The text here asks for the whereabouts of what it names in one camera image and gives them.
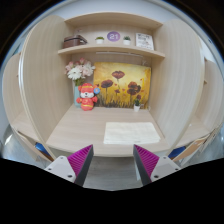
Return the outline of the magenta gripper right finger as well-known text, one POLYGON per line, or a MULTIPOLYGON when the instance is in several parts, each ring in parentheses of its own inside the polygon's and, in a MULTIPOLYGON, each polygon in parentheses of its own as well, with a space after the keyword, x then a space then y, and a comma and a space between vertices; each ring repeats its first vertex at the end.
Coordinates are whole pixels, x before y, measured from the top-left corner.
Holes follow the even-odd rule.
POLYGON ((159 157, 138 145, 133 146, 133 156, 143 185, 180 170, 180 167, 169 157, 159 157))

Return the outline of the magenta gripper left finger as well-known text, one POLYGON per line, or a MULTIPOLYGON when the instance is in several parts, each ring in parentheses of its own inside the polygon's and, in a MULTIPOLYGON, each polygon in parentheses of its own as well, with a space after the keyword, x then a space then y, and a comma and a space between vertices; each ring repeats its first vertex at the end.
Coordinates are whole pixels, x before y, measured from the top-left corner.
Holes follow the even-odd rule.
POLYGON ((86 146, 68 157, 59 156, 46 168, 46 171, 78 186, 82 186, 85 182, 93 155, 93 146, 86 146))

